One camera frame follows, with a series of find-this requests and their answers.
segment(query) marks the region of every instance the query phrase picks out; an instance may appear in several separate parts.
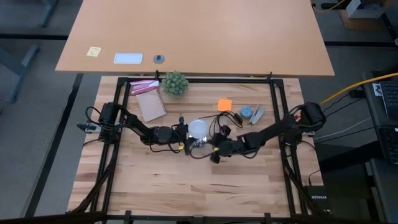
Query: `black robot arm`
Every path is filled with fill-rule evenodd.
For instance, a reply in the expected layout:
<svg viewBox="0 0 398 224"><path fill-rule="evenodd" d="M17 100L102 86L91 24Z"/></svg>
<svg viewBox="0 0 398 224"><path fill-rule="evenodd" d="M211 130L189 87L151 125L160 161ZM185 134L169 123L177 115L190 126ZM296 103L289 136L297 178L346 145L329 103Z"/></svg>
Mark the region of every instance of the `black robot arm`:
<svg viewBox="0 0 398 224"><path fill-rule="evenodd" d="M119 112L124 116L124 122L115 125ZM102 107L97 125L101 126L99 140L113 144L118 136L118 130L121 128L129 128L134 131L145 145L170 145L175 143L184 143L188 125L184 124L184 118L180 117L179 123L171 127L154 126L148 128L144 125L136 115L128 112L122 105L117 103L105 103Z"/></svg>
<svg viewBox="0 0 398 224"><path fill-rule="evenodd" d="M301 110L301 118L296 121L294 114ZM260 147L278 135L282 135L282 140L287 145L297 145L302 140L302 133L317 131L326 122L320 106L316 103L305 103L296 106L283 120L263 129L259 132L251 132L240 135L237 140L228 138L227 135L217 133L211 143L218 150L211 156L211 160L219 163L220 156L232 156L233 154L248 155L257 153Z"/></svg>

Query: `floor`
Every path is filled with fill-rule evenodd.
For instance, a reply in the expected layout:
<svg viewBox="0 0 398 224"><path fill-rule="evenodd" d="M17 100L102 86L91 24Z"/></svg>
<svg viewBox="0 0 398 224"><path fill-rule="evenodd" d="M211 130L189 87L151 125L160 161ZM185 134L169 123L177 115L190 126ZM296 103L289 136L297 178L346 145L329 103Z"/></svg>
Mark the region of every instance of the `floor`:
<svg viewBox="0 0 398 224"><path fill-rule="evenodd" d="M0 32L67 35L72 28L82 0L60 1L47 28L37 27L43 10L41 1L0 0ZM391 22L398 26L397 4L387 14ZM318 24L325 41L390 41L388 33L358 32L346 30L336 11L317 14ZM13 75L0 65L0 219L24 215L32 189L44 158L52 142L53 134L60 120L63 107L75 79L75 74L55 73L54 69L65 41L61 40L0 40L0 46L18 58L23 58L31 44L40 45L29 70L19 100L14 105L4 102L5 91L13 82ZM361 79L361 73L382 70L398 64L398 50L360 47L327 48L336 77L303 78L300 80L306 101L320 102L334 92ZM40 199L36 215L64 213L72 190L81 146L85 134L77 127L84 123L84 109L92 105L100 82L100 75L85 75L63 139L60 143L54 165ZM345 99L339 105L352 101ZM331 116L325 127L317 132L316 138L350 127L369 117L366 102L360 101L336 116ZM366 121L352 129L357 131L370 127ZM356 147L373 141L373 131L328 142L330 145ZM318 155L327 157L330 152L318 147ZM324 175L334 197L332 207L337 215L351 218L367 218L363 200L352 197L352 192L361 194L363 188L361 168L352 167L343 171ZM338 194L342 183L350 180L353 185Z"/></svg>

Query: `wooden table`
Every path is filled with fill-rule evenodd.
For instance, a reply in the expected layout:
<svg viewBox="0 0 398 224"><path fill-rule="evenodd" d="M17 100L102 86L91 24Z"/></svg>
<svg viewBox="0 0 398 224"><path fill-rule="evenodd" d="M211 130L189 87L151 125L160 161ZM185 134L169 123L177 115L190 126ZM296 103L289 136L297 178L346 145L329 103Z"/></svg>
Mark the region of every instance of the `wooden table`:
<svg viewBox="0 0 398 224"><path fill-rule="evenodd" d="M104 103L113 101L117 79L101 79L96 108L101 109ZM284 83L289 108L302 104L299 81L290 78L284 79ZM167 115L146 123L147 126L171 126L178 123L180 116L189 123L202 116L217 114L219 98L232 100L233 111L256 104L266 110L265 116L254 126L247 120L243 129L229 124L232 137L262 130L275 122L268 84L191 83L189 92L181 100L160 94ZM127 108L142 120L135 96L129 97ZM98 115L93 113L92 118L97 120ZM97 137L97 134L88 134L86 141ZM310 138L304 140L313 143ZM102 148L102 142L83 148L69 210L77 207L94 186ZM311 146L300 144L297 154L303 183L308 185L308 175L319 169L316 152ZM312 175L312 183L322 184L320 172ZM293 189L295 207L300 211L294 186ZM100 203L103 195L104 187L99 196ZM253 159L236 155L222 157L219 164L214 164L208 158L196 160L183 153L150 152L135 133L125 129L108 214L123 215L125 210L131 210L135 215L263 217L264 212L269 212L272 217L289 217L278 140L268 141Z"/></svg>
<svg viewBox="0 0 398 224"><path fill-rule="evenodd" d="M117 53L143 61L115 64ZM56 70L334 75L308 0L84 0Z"/></svg>

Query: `small potted plant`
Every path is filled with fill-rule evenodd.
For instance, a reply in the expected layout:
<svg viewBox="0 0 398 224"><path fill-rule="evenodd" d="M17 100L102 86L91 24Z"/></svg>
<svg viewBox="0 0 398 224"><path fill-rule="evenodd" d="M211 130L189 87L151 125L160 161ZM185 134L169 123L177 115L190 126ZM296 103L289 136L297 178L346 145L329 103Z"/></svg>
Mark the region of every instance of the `small potted plant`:
<svg viewBox="0 0 398 224"><path fill-rule="evenodd" d="M162 80L162 89L166 95L172 98L181 98L187 92L188 84L188 80L181 72L168 72L166 77Z"/></svg>

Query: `desk leg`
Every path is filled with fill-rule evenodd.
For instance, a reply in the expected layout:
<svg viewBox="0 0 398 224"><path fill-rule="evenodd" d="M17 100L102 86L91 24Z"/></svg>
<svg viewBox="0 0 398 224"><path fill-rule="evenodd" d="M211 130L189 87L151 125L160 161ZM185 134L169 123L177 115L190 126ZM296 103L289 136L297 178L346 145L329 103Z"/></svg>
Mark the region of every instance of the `desk leg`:
<svg viewBox="0 0 398 224"><path fill-rule="evenodd" d="M382 157L379 141L357 147L319 162L322 173L344 169L357 164L364 164L372 158Z"/></svg>
<svg viewBox="0 0 398 224"><path fill-rule="evenodd" d="M47 27L49 19L54 12L55 6L58 4L58 0L43 0L45 4L45 12L42 17L42 22L39 24L41 27Z"/></svg>
<svg viewBox="0 0 398 224"><path fill-rule="evenodd" d="M22 62L19 62L18 59L14 58L4 49L0 48L0 63L5 65L9 70L19 76L17 85L11 89L11 96L8 99L8 102L15 103L17 101L18 93L21 89L22 82L25 79L27 70L29 69L31 62L38 51L39 47L37 45L32 45Z"/></svg>

